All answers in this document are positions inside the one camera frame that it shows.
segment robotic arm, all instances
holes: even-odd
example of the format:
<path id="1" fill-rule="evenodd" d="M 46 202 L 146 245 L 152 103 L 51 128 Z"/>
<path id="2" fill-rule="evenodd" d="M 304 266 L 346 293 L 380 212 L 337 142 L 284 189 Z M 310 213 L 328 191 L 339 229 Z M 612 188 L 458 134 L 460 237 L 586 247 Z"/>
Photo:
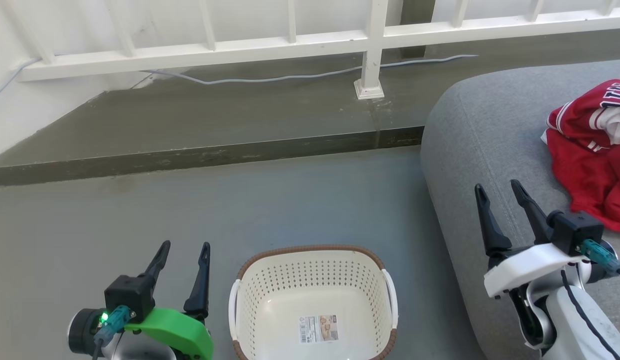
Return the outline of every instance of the robotic arm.
<path id="1" fill-rule="evenodd" d="M 488 296 L 509 296 L 525 344 L 544 360 L 619 360 L 620 333 L 584 290 L 584 283 L 620 274 L 614 249 L 601 239 L 603 224 L 586 212 L 546 216 L 518 180 L 511 187 L 534 232 L 532 246 L 512 248 L 483 187 L 474 189 Z"/>
<path id="2" fill-rule="evenodd" d="M 73 353 L 109 360 L 212 360 L 214 346 L 205 326 L 208 316 L 210 244 L 198 258 L 198 274 L 184 312 L 155 307 L 153 293 L 166 266 L 170 241 L 164 241 L 138 276 L 120 275 L 104 291 L 106 307 L 82 309 L 68 327 Z"/>

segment laundry basket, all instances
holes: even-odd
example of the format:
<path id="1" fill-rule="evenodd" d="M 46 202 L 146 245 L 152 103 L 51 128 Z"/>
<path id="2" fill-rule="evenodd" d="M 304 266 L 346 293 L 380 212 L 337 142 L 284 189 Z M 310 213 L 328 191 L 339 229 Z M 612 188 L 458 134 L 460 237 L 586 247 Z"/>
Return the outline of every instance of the laundry basket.
<path id="1" fill-rule="evenodd" d="M 228 304 L 240 360 L 381 360 L 398 320 L 390 274 L 357 246 L 260 253 L 240 269 Z"/>

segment sofa cushion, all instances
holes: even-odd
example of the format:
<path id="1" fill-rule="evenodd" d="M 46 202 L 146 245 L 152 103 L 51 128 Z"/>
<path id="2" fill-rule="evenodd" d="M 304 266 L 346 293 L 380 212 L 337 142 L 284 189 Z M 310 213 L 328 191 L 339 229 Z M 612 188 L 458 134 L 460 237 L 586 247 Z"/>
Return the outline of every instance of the sofa cushion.
<path id="1" fill-rule="evenodd" d="M 620 79 L 620 60 L 520 68 L 480 75 L 452 86 L 438 101 L 423 134 L 421 158 L 432 201 L 475 335 L 489 360 L 536 360 L 524 346 L 508 298 L 488 298 L 481 228 L 473 187 L 481 183 L 514 247 L 531 245 L 532 229 L 516 203 L 518 179 L 546 214 L 568 210 L 569 195 L 555 179 L 540 140 L 548 114 L 589 89 Z M 620 234 L 604 239 L 620 258 Z M 586 290 L 620 331 L 620 276 Z"/>

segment gray cable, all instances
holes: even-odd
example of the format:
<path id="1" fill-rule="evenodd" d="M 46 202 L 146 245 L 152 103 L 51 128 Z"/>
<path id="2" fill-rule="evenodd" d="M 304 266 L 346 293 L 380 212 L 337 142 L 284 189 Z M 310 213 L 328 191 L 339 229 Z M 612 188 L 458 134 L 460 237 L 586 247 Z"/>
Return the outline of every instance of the gray cable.
<path id="1" fill-rule="evenodd" d="M 401 61 L 398 63 L 389 63 L 389 64 L 381 64 L 381 68 L 394 68 L 395 66 L 404 66 L 410 64 L 426 64 L 426 63 L 443 63 L 449 62 L 450 60 L 461 59 L 461 58 L 473 58 L 478 57 L 479 55 L 454 55 L 450 57 L 446 57 L 445 59 L 419 59 L 419 60 L 410 60 L 410 61 Z M 24 68 L 31 66 L 37 62 L 41 61 L 41 57 L 37 57 L 36 59 L 31 59 L 21 64 L 13 73 L 10 75 L 8 80 L 6 80 L 3 84 L 0 85 L 0 94 L 6 89 L 8 84 L 10 84 L 19 73 L 24 70 Z M 361 70 L 362 66 L 356 66 L 347 68 L 344 70 L 330 71 L 326 73 L 317 73 L 315 75 L 287 75 L 281 77 L 272 77 L 270 79 L 223 79 L 223 80 L 214 80 L 214 81 L 205 81 L 195 79 L 194 77 L 181 75 L 180 73 L 169 72 L 169 71 L 160 71 L 160 70 L 143 70 L 142 73 L 152 73 L 152 74 L 160 74 L 160 75 L 168 75 L 175 76 L 177 78 L 182 78 L 185 80 L 191 80 L 191 82 L 196 82 L 203 85 L 215 85 L 215 84 L 223 84 L 223 83 L 270 83 L 270 82 L 278 82 L 280 80 L 288 80 L 288 79 L 317 79 L 323 78 L 324 76 L 331 75 L 339 75 L 344 73 L 349 73 L 355 70 Z"/>
<path id="2" fill-rule="evenodd" d="M 465 55 L 464 54 L 464 55 L 454 55 L 454 56 L 446 57 L 445 59 L 419 59 L 419 60 L 401 61 L 398 63 L 381 64 L 381 68 L 394 68 L 396 66 L 404 66 L 404 65 L 410 65 L 410 64 L 443 63 L 443 62 L 449 62 L 450 60 L 461 59 L 461 58 L 474 58 L 478 56 L 479 55 Z M 188 75 L 182 75 L 176 72 L 161 71 L 161 70 L 143 70 L 141 72 L 175 76 L 177 78 L 190 80 L 191 82 L 196 82 L 196 83 L 203 84 L 203 85 L 216 85 L 216 84 L 224 84 L 224 83 L 270 83 L 270 82 L 279 82 L 280 80 L 288 80 L 288 79 L 317 79 L 317 78 L 323 78 L 324 76 L 349 73 L 351 71 L 360 70 L 361 68 L 362 66 L 356 66 L 356 67 L 351 67 L 351 68 L 347 68 L 344 70 L 330 71 L 326 73 L 317 73 L 315 75 L 287 75 L 287 76 L 281 76 L 281 77 L 272 77 L 269 79 L 223 79 L 223 80 L 214 80 L 214 81 L 200 80 L 200 79 L 196 79 L 194 77 L 188 76 Z"/>
<path id="3" fill-rule="evenodd" d="M 104 346 L 104 339 L 98 339 L 97 346 L 92 353 L 92 360 L 97 360 L 99 358 L 99 351 L 102 350 L 102 346 Z"/>
<path id="4" fill-rule="evenodd" d="M 588 315 L 586 315 L 586 313 L 584 312 L 584 308 L 582 308 L 582 306 L 579 304 L 579 301 L 577 301 L 575 294 L 573 294 L 573 290 L 570 289 L 570 284 L 568 283 L 568 277 L 566 276 L 566 271 L 563 269 L 561 270 L 561 280 L 563 281 L 563 287 L 565 288 L 565 291 L 568 292 L 568 297 L 570 298 L 572 305 L 574 305 L 575 310 L 577 311 L 577 314 L 579 314 L 579 316 L 583 319 L 583 321 L 586 322 L 586 326 L 588 326 L 588 329 L 598 339 L 598 341 L 601 342 L 601 345 L 605 348 L 605 350 L 607 350 L 608 353 L 612 355 L 614 360 L 620 360 L 619 354 L 616 351 L 614 351 L 614 349 L 612 349 L 612 346 L 608 344 L 606 339 L 599 333 L 597 328 L 592 324 L 592 321 L 588 319 Z"/>
<path id="5" fill-rule="evenodd" d="M 8 86 L 8 84 L 10 84 L 16 77 L 17 75 L 19 75 L 19 73 L 24 70 L 24 68 L 26 68 L 26 66 L 31 66 L 32 64 L 36 63 L 36 62 L 40 62 L 41 61 L 41 57 L 37 57 L 36 59 L 31 59 L 28 60 L 26 62 L 24 62 L 23 64 L 21 64 L 21 66 L 19 66 L 13 73 L 12 75 L 10 75 L 10 77 L 8 78 L 8 80 L 6 80 L 3 84 L 1 84 L 0 86 L 0 94 L 2 91 L 4 91 L 4 89 L 6 89 L 6 87 Z"/>

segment barcode label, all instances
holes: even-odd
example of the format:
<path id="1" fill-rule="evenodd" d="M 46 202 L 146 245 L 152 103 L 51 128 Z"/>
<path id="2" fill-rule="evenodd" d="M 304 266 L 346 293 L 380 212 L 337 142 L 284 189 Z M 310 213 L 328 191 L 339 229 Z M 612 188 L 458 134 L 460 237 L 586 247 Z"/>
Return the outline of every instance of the barcode label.
<path id="1" fill-rule="evenodd" d="M 312 344 L 339 340 L 336 315 L 299 317 L 299 342 Z"/>
<path id="2" fill-rule="evenodd" d="M 301 337 L 301 344 L 308 342 L 308 333 L 306 332 L 306 324 L 299 325 L 299 335 Z"/>

